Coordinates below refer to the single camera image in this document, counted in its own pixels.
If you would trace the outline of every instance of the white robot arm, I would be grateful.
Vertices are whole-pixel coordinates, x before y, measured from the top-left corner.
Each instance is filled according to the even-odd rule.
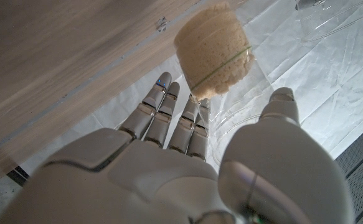
[[[118,130],[48,158],[0,223],[354,223],[341,171],[299,127],[290,89],[236,132],[219,175],[205,163],[206,102],[198,114],[190,97],[162,149],[178,93],[163,73]]]

